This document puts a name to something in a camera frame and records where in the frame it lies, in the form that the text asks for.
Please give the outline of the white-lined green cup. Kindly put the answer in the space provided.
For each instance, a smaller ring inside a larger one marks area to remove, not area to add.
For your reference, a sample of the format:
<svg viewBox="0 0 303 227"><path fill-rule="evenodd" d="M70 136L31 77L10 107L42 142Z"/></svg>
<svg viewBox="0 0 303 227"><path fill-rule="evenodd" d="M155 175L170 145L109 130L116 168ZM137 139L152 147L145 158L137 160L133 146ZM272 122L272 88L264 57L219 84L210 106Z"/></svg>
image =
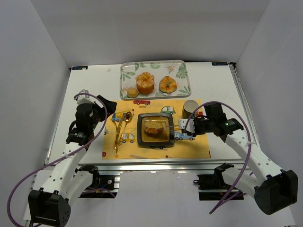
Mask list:
<svg viewBox="0 0 303 227"><path fill-rule="evenodd" d="M193 111L199 107L199 103L195 100L187 100L183 104L182 117L187 119L193 113Z"/></svg>

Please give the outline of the orange swirl-topped muffin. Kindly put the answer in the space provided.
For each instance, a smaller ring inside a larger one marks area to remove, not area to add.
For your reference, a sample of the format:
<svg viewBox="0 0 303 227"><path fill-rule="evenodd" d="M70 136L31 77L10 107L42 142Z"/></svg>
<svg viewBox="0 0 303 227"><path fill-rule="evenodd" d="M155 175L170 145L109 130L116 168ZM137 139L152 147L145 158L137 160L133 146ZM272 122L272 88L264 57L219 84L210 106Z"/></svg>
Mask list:
<svg viewBox="0 0 303 227"><path fill-rule="evenodd" d="M148 95L154 91L154 75L149 72L143 72L137 75L135 80L139 93Z"/></svg>

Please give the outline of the black square plate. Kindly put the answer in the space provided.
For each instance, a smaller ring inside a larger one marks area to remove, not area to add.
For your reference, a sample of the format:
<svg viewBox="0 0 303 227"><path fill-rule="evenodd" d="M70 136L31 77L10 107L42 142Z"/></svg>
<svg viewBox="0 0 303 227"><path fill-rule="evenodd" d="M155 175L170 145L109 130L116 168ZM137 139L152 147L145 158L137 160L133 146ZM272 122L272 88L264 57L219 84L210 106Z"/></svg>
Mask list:
<svg viewBox="0 0 303 227"><path fill-rule="evenodd" d="M137 120L140 147L164 149L174 145L174 122L169 113L141 113Z"/></svg>

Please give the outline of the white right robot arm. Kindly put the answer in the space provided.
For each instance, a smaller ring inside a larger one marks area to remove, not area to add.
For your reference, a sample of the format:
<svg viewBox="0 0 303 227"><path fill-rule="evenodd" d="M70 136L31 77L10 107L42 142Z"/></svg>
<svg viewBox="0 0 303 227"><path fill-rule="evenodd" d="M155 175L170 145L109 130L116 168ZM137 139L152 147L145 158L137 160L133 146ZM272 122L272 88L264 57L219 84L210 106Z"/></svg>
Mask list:
<svg viewBox="0 0 303 227"><path fill-rule="evenodd" d="M295 204L298 197L297 174L275 164L252 143L245 121L232 107L215 101L201 106L206 116L190 115L186 128L190 128L194 136L213 133L244 160L241 170L228 163L215 169L218 179L230 185L230 188L210 214L232 199L229 194L234 188L252 197L267 215Z"/></svg>

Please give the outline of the ring-shaped orange bread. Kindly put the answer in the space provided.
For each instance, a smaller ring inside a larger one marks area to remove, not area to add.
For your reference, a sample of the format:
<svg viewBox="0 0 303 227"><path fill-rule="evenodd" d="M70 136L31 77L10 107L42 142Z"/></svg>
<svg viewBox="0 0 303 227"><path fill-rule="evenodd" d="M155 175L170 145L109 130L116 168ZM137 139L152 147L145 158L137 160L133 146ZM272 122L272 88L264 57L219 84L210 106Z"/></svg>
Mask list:
<svg viewBox="0 0 303 227"><path fill-rule="evenodd" d="M164 76L159 83L159 89L164 93L175 92L177 90L177 82L170 76Z"/></svg>

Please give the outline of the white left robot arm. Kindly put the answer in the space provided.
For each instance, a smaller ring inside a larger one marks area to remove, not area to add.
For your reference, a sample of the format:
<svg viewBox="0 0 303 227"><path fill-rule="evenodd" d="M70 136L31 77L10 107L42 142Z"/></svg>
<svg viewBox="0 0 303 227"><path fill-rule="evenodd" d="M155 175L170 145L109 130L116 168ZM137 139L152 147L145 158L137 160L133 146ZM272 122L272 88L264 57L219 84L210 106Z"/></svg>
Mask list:
<svg viewBox="0 0 303 227"><path fill-rule="evenodd" d="M38 190L31 190L28 205L31 220L38 225L66 226L71 207L88 187L97 186L96 166L78 168L90 144L96 139L94 130L116 111L117 103L98 95L95 101L81 93L75 99L75 120L70 125L62 157L53 163L54 169Z"/></svg>

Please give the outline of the yellow cartoon placemat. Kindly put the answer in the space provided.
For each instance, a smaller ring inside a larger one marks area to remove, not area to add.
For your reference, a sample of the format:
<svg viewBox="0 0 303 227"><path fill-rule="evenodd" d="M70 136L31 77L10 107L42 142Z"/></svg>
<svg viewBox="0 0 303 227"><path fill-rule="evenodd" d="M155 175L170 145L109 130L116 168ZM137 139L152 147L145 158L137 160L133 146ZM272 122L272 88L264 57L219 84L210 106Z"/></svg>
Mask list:
<svg viewBox="0 0 303 227"><path fill-rule="evenodd" d="M106 123L108 133L103 139L103 159L159 159L159 158L209 158L209 144L206 135L190 137L181 131L175 132L175 143L170 147L144 148L138 145L137 120L139 114L163 113L171 114L174 125L182 118L182 109L185 99L167 100L133 100L118 101L116 113ZM126 126L122 140L119 142L118 151L114 149L116 126L119 124L123 113L131 112L132 121Z"/></svg>

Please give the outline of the aluminium table frame rail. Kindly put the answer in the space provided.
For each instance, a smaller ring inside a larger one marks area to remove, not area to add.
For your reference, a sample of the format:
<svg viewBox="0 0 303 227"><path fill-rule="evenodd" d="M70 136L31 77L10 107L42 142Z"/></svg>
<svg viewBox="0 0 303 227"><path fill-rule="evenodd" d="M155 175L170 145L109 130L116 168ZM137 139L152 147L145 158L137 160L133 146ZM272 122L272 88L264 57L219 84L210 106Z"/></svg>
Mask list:
<svg viewBox="0 0 303 227"><path fill-rule="evenodd" d="M246 96L244 94L244 90L243 90L243 87L242 87L241 82L240 82L240 78L239 78L237 70L236 70L236 63L235 62L230 62L230 63L228 63L228 65L229 65L232 77L234 79L234 83L235 83L235 86L237 88L237 91L238 91L238 94L239 94L239 97L240 97L240 100L241 100L246 118L248 120L248 126L249 126L249 130L251 132L252 141L259 147L260 144L259 144L257 131L256 131L256 128L255 128L255 125L254 125L254 121L253 121L253 118L252 118L252 114L251 114L251 111L250 111L248 101L247 101Z"/></svg>

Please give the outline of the sliced bread piece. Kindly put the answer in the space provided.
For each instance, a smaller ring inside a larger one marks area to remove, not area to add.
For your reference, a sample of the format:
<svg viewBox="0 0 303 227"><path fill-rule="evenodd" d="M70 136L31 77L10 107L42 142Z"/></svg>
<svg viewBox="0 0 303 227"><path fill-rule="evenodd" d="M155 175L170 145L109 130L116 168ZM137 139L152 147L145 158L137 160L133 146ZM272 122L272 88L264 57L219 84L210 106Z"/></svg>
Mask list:
<svg viewBox="0 0 303 227"><path fill-rule="evenodd" d="M157 136L163 133L163 125L156 120L147 120L144 122L143 130L150 136Z"/></svg>

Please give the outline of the gold fork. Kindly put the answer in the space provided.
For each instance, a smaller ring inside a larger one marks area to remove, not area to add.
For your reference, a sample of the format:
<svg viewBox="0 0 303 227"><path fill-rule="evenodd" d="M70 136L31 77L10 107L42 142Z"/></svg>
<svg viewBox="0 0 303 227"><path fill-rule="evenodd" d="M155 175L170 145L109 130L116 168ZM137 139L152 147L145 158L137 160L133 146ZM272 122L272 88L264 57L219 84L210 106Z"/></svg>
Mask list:
<svg viewBox="0 0 303 227"><path fill-rule="evenodd" d="M120 133L120 124L114 122L114 125L116 127L116 131L115 131L115 140L114 140L114 149L116 151L116 153L118 152L118 141L119 141L119 133Z"/></svg>

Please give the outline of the gold spoon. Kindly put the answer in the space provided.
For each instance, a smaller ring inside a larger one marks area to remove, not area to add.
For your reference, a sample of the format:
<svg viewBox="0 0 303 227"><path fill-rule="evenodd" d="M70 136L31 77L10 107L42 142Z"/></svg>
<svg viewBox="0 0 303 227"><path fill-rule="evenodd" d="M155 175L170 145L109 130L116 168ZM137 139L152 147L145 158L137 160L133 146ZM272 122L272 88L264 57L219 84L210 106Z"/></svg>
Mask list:
<svg viewBox="0 0 303 227"><path fill-rule="evenodd" d="M120 137L120 140L118 142L118 145L121 145L123 143L123 136L124 136L126 127L132 121L132 117L133 117L133 115L130 111L125 114L125 117L124 117L125 126L123 128L122 133L121 133L121 137Z"/></svg>

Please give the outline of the leaf-patterned white tray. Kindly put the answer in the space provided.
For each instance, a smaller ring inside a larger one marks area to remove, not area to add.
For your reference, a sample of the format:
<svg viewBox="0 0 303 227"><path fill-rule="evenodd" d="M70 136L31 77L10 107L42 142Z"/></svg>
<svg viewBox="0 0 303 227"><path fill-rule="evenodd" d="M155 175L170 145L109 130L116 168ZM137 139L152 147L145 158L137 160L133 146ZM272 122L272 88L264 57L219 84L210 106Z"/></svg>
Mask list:
<svg viewBox="0 0 303 227"><path fill-rule="evenodd" d="M120 67L120 97L123 100L131 100L127 91L137 88L136 77L143 73L154 76L154 90L149 94L139 92L135 99L157 99L188 97L191 94L191 86L187 66L182 60L169 61L140 61L124 63ZM176 90L163 92L160 89L160 81L169 76L176 82Z"/></svg>

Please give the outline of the small round bun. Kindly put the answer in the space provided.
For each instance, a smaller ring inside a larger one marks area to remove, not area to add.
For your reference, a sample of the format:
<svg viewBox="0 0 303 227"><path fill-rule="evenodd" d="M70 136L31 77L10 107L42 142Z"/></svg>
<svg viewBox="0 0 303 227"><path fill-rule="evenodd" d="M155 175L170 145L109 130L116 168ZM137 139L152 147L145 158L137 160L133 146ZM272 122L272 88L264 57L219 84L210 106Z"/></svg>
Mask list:
<svg viewBox="0 0 303 227"><path fill-rule="evenodd" d="M139 92L136 88L134 87L130 87L128 90L127 90L127 96L129 98L136 98L137 96L139 95Z"/></svg>

